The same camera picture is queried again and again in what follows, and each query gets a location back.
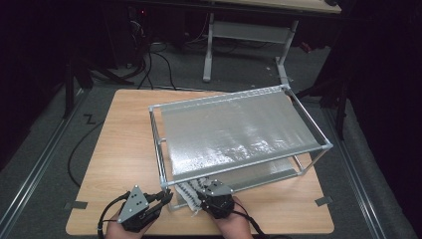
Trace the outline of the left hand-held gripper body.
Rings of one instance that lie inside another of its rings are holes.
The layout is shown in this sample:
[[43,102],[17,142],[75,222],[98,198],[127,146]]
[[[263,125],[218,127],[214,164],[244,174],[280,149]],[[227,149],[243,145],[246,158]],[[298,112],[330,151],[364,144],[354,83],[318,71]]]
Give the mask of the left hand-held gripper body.
[[136,185],[130,192],[127,200],[123,204],[117,217],[117,223],[120,224],[124,230],[130,232],[139,232],[149,223],[156,220],[160,212],[154,213],[151,211],[150,204],[145,198],[144,192]]

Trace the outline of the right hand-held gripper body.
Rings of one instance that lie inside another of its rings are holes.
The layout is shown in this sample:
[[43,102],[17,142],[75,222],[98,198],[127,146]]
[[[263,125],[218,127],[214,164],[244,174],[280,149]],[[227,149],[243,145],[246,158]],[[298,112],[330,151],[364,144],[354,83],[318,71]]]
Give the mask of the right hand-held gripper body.
[[228,217],[234,209],[234,190],[219,180],[214,180],[201,193],[204,194],[202,208],[215,219]]

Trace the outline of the white grey patterned cloth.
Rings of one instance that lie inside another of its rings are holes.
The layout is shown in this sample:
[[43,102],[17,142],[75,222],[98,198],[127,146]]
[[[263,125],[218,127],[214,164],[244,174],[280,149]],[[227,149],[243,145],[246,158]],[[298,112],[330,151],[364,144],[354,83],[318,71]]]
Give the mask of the white grey patterned cloth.
[[202,192],[210,184],[211,180],[209,178],[199,178],[178,183],[175,185],[175,189],[185,200],[193,215],[196,215],[201,210],[201,200],[198,192]]

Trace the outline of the grey two-tier metal rack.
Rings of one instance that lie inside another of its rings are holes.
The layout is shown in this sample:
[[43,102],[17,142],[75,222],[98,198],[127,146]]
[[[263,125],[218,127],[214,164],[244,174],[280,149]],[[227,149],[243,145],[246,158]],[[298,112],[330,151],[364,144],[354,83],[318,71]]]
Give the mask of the grey two-tier metal rack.
[[219,180],[234,192],[301,176],[332,148],[287,84],[149,107],[169,208],[188,206],[175,185]]

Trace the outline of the person's right hand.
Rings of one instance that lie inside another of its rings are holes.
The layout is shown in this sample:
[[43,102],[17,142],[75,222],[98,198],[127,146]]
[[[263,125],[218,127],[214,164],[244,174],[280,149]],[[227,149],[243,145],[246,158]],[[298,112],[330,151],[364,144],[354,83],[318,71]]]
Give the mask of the person's right hand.
[[253,239],[250,223],[244,217],[246,213],[242,207],[240,199],[236,196],[233,197],[235,202],[234,210],[237,213],[232,213],[226,218],[215,219],[212,217],[212,221],[220,231],[224,239]]

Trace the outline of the person's left hand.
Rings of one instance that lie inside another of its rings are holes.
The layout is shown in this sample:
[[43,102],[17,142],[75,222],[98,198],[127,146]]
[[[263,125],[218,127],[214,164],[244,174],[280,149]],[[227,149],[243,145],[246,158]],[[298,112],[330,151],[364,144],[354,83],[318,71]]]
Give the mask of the person's left hand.
[[141,229],[139,232],[130,232],[116,222],[109,222],[106,227],[105,239],[141,239],[150,228],[151,223]]

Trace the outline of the black metal stand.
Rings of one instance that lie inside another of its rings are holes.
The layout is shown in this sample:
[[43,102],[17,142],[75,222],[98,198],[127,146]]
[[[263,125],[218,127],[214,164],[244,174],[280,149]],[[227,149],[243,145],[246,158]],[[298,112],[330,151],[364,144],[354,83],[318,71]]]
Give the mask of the black metal stand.
[[77,80],[80,87],[84,90],[90,90],[94,85],[89,68],[86,62],[81,58],[71,58],[66,64],[65,119],[70,116],[75,105],[74,80]]
[[312,87],[296,93],[296,97],[301,99],[310,96],[320,96],[319,105],[322,108],[335,109],[334,129],[337,136],[344,140],[343,123],[346,117],[347,90],[347,80],[332,79],[324,83],[314,84]]

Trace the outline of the desk with white metal legs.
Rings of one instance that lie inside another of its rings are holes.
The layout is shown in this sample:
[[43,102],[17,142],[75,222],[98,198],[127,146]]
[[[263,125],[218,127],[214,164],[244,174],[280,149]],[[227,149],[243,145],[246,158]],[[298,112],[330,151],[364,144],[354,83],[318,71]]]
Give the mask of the desk with white metal legs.
[[[233,7],[236,13],[245,13],[251,7],[253,10],[285,10],[288,13],[323,14],[337,16],[341,13],[336,0],[205,0],[209,7]],[[270,26],[268,24],[253,24],[216,20],[216,10],[208,15],[207,51],[204,59],[203,81],[209,83],[212,77],[213,40],[215,38],[244,40],[261,43],[282,44],[281,54],[275,58],[276,68],[282,84],[289,82],[285,70],[285,60],[292,45],[299,25],[299,19],[294,18],[285,27]]]

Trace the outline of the metal floor rail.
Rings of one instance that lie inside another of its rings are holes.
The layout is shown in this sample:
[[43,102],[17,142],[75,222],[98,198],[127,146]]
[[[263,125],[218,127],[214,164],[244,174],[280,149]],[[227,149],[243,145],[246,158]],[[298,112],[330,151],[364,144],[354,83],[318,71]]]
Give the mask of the metal floor rail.
[[0,239],[8,237],[52,161],[74,114],[89,93],[89,90],[77,90],[74,105],[66,115],[66,91],[59,91],[0,172]]
[[334,142],[340,154],[341,161],[347,175],[354,197],[359,206],[359,210],[364,218],[364,221],[369,229],[372,239],[387,239],[385,231],[383,230],[377,213],[374,209],[372,200],[367,194],[364,185],[359,177],[356,167],[353,163],[352,157],[346,147],[343,139],[338,135],[334,125],[334,113],[332,110],[322,109],[322,114],[327,121],[328,127],[334,136]]

